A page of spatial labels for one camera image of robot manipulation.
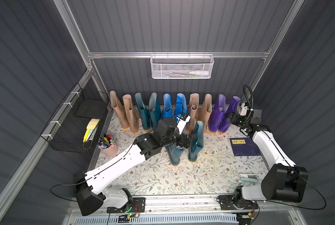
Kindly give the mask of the teal front boot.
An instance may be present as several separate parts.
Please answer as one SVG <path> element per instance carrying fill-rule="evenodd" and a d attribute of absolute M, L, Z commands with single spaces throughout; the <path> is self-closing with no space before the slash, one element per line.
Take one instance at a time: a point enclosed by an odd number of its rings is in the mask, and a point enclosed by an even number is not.
<path fill-rule="evenodd" d="M 189 148 L 188 160 L 195 162 L 198 158 L 198 154 L 204 148 L 204 123 L 197 121 L 192 134 L 196 135 L 193 139 L 192 145 Z"/>
<path fill-rule="evenodd" d="M 167 150 L 171 164 L 174 166 L 178 166 L 180 163 L 180 157 L 185 151 L 185 148 L 178 146 L 177 144 L 173 144 L 170 146 L 166 146 L 165 149 Z"/>

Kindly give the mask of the purple front boot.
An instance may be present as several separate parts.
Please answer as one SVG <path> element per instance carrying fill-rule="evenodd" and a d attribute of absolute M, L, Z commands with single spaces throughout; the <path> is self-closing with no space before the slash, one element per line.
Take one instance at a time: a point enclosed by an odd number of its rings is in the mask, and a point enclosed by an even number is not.
<path fill-rule="evenodd" d="M 218 127 L 218 132 L 220 134 L 224 134 L 226 133 L 226 131 L 228 130 L 228 128 L 231 126 L 231 118 L 232 118 L 232 114 L 235 113 L 236 111 L 236 104 L 239 103 L 241 99 L 238 96 L 234 96 L 228 106 L 228 109 Z"/>
<path fill-rule="evenodd" d="M 223 94 L 220 94 L 218 96 L 218 99 L 214 105 L 214 108 L 208 121 L 210 133 L 214 134 L 217 132 L 225 112 L 226 112 L 226 97 Z"/>

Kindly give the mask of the beige rain boot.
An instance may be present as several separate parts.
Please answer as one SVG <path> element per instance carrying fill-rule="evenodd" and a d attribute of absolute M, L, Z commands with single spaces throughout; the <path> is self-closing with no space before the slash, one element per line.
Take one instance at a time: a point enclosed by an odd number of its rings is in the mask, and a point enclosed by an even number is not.
<path fill-rule="evenodd" d="M 138 132 L 138 125 L 139 125 L 139 115 L 137 110 L 134 108 L 132 102 L 132 96 L 130 94 L 125 94 L 123 97 L 124 108 L 127 116 L 127 120 L 130 126 L 130 131 L 132 133 Z"/>
<path fill-rule="evenodd" d="M 188 109 L 188 115 L 190 116 L 190 120 L 186 125 L 186 129 L 188 131 L 193 131 L 194 129 L 198 105 L 199 105 L 199 94 L 198 93 L 191 94 L 190 100 L 189 100 L 189 109 Z"/>
<path fill-rule="evenodd" d="M 206 94 L 202 107 L 198 109 L 198 120 L 204 124 L 204 133 L 207 132 L 207 124 L 212 110 L 212 96 L 211 94 Z"/>
<path fill-rule="evenodd" d="M 129 122 L 127 120 L 124 106 L 121 104 L 120 100 L 118 99 L 116 92 L 110 91 L 109 95 L 110 95 L 111 106 L 119 119 L 121 127 L 123 129 L 129 128 Z"/>

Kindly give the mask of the blue rain boot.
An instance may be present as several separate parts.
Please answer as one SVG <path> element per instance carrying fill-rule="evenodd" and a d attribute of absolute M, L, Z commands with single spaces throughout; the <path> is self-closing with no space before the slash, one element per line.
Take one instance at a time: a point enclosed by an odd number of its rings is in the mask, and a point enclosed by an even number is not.
<path fill-rule="evenodd" d="M 162 119 L 172 118 L 173 117 L 172 101 L 171 101 L 171 96 L 168 93 L 164 94 L 163 103 L 164 103 L 164 108 L 161 114 L 161 118 Z"/>
<path fill-rule="evenodd" d="M 177 100 L 176 100 L 176 108 L 175 108 L 175 118 L 177 119 L 177 116 L 180 113 L 187 113 L 187 103 L 186 103 L 186 97 L 182 93 L 177 94 Z"/>

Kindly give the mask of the dark teal boot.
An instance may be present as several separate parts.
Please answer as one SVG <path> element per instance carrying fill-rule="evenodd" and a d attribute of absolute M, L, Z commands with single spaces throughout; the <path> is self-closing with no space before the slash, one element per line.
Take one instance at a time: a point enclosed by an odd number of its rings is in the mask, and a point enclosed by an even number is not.
<path fill-rule="evenodd" d="M 156 129 L 161 118 L 161 108 L 159 104 L 158 95 L 153 92 L 149 99 L 149 115 L 152 129 Z"/>
<path fill-rule="evenodd" d="M 142 127 L 144 131 L 148 131 L 151 128 L 150 115 L 143 102 L 142 94 L 140 92 L 135 94 L 135 100 L 137 103 L 137 109 L 142 121 Z"/>

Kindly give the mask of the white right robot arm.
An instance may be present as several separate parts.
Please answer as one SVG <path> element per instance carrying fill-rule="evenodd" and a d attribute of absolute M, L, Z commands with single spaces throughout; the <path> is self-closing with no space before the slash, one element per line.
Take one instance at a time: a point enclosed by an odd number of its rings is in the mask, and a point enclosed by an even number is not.
<path fill-rule="evenodd" d="M 259 148 L 261 156 L 268 166 L 268 173 L 261 183 L 252 186 L 238 186 L 232 197 L 237 209 L 255 201 L 277 200 L 299 203 L 308 179 L 304 167 L 297 166 L 276 142 L 272 131 L 266 125 L 250 123 L 250 116 L 240 116 L 236 112 L 227 112 L 227 121 L 240 128 Z"/>

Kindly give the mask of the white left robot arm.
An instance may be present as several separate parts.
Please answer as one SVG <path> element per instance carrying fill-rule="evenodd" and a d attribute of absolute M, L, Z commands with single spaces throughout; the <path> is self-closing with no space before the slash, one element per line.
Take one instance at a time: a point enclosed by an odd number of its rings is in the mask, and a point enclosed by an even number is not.
<path fill-rule="evenodd" d="M 107 163 L 86 173 L 75 173 L 75 195 L 82 216 L 91 215 L 103 205 L 123 213 L 130 211 L 134 205 L 130 192 L 126 188 L 110 189 L 108 185 L 166 146 L 190 147 L 196 135 L 183 133 L 189 121 L 190 116 L 185 113 L 176 118 L 161 119 L 156 129 L 138 136 L 125 151 Z"/>

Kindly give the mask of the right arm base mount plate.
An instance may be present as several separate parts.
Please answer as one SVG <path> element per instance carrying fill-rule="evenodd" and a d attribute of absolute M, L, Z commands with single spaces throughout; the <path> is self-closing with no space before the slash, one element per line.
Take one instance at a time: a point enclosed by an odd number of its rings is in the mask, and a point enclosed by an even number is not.
<path fill-rule="evenodd" d="M 221 210 L 251 210 L 255 211 L 258 206 L 251 200 L 245 200 L 235 195 L 219 195 L 216 198 Z"/>

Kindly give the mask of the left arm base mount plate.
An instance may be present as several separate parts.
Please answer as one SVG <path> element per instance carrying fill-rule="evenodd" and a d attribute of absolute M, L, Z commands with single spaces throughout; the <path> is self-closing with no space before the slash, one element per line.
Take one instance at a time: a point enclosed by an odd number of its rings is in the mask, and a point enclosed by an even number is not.
<path fill-rule="evenodd" d="M 120 209 L 115 207 L 108 207 L 107 213 L 141 213 L 145 211 L 146 198 L 133 197 Z"/>

